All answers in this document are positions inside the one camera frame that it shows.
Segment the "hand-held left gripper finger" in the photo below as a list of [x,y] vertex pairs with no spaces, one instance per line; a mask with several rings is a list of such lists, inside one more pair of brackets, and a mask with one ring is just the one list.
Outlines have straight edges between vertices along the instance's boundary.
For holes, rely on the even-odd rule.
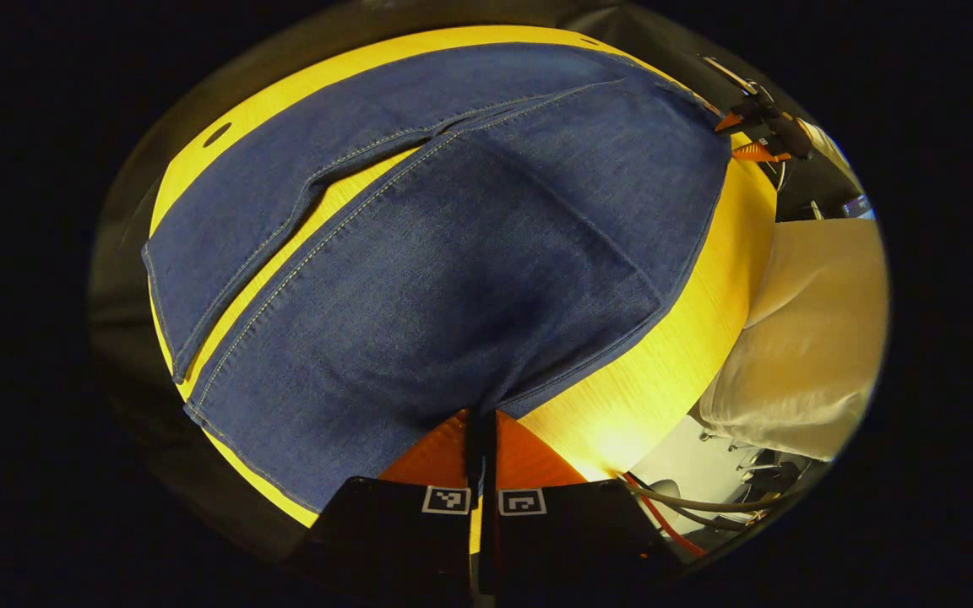
[[624,482],[584,480],[501,413],[484,427],[484,593],[497,605],[653,605],[684,569]]
[[286,566],[354,605],[469,605],[481,423],[461,410],[381,477],[352,476]]

